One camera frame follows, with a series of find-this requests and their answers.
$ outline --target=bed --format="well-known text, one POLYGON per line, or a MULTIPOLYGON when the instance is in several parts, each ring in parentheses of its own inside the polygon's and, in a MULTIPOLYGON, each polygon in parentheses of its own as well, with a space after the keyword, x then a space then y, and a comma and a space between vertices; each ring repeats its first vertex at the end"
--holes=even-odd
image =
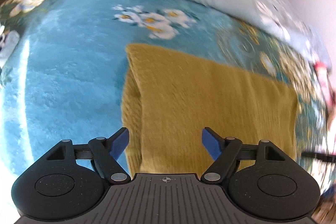
MULTIPOLYGON (((20 36, 0 75, 0 166, 7 188, 0 217, 8 223, 16 217, 11 184, 50 147, 61 139, 87 143, 122 126, 125 47, 135 42, 292 85, 299 100, 297 162, 322 192, 334 180, 334 165, 299 157, 303 150, 334 149, 312 69, 317 60, 330 67, 330 59, 287 0, 6 0, 0 24, 20 36)), ((119 163, 127 170, 125 155, 119 163)))

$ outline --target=gray ribbed plate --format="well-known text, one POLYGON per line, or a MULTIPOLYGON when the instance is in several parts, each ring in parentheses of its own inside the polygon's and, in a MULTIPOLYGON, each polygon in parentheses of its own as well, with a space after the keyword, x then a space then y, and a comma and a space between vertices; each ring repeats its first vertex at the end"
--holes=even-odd
MULTIPOLYGON (((50 224, 20 218, 16 224, 50 224)), ((201 183, 194 174, 137 174, 112 186, 91 211, 53 224, 265 224, 236 208, 221 187, 201 183)), ((314 224, 303 218, 295 224, 314 224)))

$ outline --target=yellow flower center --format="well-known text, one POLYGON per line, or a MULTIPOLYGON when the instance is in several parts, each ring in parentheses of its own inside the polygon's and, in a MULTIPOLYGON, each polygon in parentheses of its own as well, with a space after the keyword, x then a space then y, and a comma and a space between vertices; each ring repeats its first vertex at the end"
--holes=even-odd
POLYGON ((177 16, 179 16, 179 15, 178 15, 177 13, 175 13, 175 12, 169 12, 168 15, 169 15, 170 17, 177 17, 177 16))
POLYGON ((122 19, 132 19, 130 16, 128 16, 128 15, 122 15, 120 18, 122 18, 122 19))
POLYGON ((144 21, 147 23, 154 23, 156 20, 152 17, 147 17, 144 21))
POLYGON ((163 32, 163 30, 151 27, 151 26, 146 26, 148 30, 151 30, 152 32, 163 32))

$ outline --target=folded yellow towel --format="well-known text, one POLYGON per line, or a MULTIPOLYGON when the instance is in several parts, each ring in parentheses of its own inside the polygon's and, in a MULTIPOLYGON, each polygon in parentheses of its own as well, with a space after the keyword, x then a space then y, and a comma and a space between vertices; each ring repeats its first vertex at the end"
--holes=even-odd
POLYGON ((213 160, 204 127, 246 144, 269 139, 295 158, 295 91, 243 69, 146 44, 126 49, 123 126, 135 173, 202 173, 213 160))

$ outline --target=mustard yellow cloth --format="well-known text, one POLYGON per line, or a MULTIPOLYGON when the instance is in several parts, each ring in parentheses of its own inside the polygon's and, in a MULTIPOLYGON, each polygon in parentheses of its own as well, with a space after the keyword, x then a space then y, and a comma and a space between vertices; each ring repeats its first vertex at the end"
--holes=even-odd
POLYGON ((202 145, 204 127, 246 144, 269 139, 295 158, 297 95, 289 86, 162 47, 131 44, 126 52, 122 120, 131 176, 201 176, 213 162, 202 145))

